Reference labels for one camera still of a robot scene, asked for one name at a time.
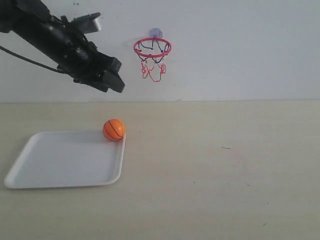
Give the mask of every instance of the basketball hoop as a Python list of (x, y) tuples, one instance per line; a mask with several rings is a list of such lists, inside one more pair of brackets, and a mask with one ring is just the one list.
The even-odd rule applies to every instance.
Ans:
[[(171, 43), (155, 35), (137, 41), (133, 49), (141, 59), (142, 78), (150, 77), (155, 83), (160, 82), (162, 75), (166, 73), (165, 59), (171, 52)], [(153, 72), (156, 72), (157, 68), (160, 77), (155, 79)]]

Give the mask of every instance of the cable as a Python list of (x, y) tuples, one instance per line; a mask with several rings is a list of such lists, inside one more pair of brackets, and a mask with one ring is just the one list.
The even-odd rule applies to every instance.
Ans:
[(37, 66), (42, 67), (42, 68), (44, 68), (44, 69), (50, 70), (50, 71), (52, 71), (52, 72), (59, 73), (59, 74), (66, 74), (66, 72), (64, 72), (64, 71), (62, 71), (62, 70), (57, 70), (57, 69), (55, 69), (55, 68), (46, 66), (46, 65), (44, 65), (44, 64), (42, 64), (42, 63), (33, 61), (33, 60), (29, 59), (29, 58), (26, 58), (26, 57), (24, 57), (24, 56), (21, 56), (21, 55), (19, 55), (19, 54), (16, 54), (16, 53), (14, 53), (13, 51), (10, 51), (10, 50), (4, 48), (4, 47), (1, 46), (1, 45), (0, 45), (0, 50), (2, 50), (2, 51), (4, 51), (4, 52), (6, 52), (7, 54), (10, 54), (10, 55), (18, 58), (18, 59), (24, 60), (24, 61), (26, 61), (26, 62), (28, 62), (28, 63), (37, 65)]

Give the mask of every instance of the black robotic arm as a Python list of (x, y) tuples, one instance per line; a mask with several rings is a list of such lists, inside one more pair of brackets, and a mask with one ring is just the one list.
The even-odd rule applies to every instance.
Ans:
[(57, 72), (70, 75), (75, 83), (121, 93), (125, 87), (118, 74), (121, 62), (99, 52), (85, 36), (94, 32), (92, 23), (99, 16), (94, 13), (69, 22), (65, 16), (51, 15), (41, 0), (0, 0), (0, 32), (18, 34), (58, 63)]

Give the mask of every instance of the white tray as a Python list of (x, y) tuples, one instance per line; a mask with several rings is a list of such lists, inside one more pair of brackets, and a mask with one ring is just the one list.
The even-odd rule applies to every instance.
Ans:
[(126, 136), (101, 130), (41, 132), (32, 136), (4, 180), (11, 189), (102, 186), (121, 174)]

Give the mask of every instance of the mini basketball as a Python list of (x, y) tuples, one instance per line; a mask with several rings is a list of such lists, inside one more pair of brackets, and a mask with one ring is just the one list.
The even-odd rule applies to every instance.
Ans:
[(126, 126), (119, 119), (111, 119), (103, 126), (103, 135), (111, 141), (122, 139), (125, 136), (125, 133)]

